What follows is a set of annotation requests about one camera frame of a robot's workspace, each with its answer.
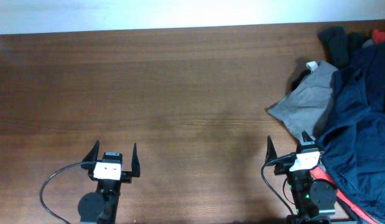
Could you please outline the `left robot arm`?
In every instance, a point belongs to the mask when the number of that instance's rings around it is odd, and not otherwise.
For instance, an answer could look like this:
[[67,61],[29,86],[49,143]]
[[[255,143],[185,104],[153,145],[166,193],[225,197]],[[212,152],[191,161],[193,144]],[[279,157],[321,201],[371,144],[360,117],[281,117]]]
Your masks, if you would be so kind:
[[88,177],[97,182],[96,190],[82,196],[78,203],[81,223],[114,224],[118,209],[121,185],[130,184],[141,175],[137,145],[133,146],[131,170],[122,170],[123,155],[106,152],[98,159],[100,142],[96,141],[92,150],[82,160],[81,168],[88,171]]

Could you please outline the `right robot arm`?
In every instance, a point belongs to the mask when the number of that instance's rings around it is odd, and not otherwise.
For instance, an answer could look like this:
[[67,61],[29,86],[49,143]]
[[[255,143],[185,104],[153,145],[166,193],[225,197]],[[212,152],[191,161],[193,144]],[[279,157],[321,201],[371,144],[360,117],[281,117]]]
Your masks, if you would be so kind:
[[290,205],[274,190],[274,194],[287,207],[290,214],[287,223],[330,223],[335,214],[337,188],[323,179],[314,179],[311,171],[319,164],[322,150],[319,145],[304,131],[303,141],[297,145],[295,152],[277,156],[273,141],[267,137],[266,160],[261,173],[266,167],[274,167],[275,175],[285,175],[285,183],[289,186],[293,204]]

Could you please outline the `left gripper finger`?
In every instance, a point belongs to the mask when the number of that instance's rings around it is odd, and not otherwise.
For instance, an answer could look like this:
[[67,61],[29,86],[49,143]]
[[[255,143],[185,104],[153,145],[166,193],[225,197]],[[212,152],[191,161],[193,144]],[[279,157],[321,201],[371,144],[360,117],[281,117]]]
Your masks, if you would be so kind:
[[134,144],[131,161],[131,172],[133,177],[140,177],[140,163],[137,155],[137,144]]
[[97,140],[91,149],[91,151],[84,157],[83,162],[94,162],[97,160],[98,152],[100,148],[100,141]]

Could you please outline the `navy blue shorts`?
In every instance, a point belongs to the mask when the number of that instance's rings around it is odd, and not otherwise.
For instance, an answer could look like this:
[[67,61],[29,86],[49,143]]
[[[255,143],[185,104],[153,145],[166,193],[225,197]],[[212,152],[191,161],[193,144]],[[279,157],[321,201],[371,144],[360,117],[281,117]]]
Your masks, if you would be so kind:
[[385,42],[357,50],[333,73],[333,106],[317,139],[338,188],[385,223]]

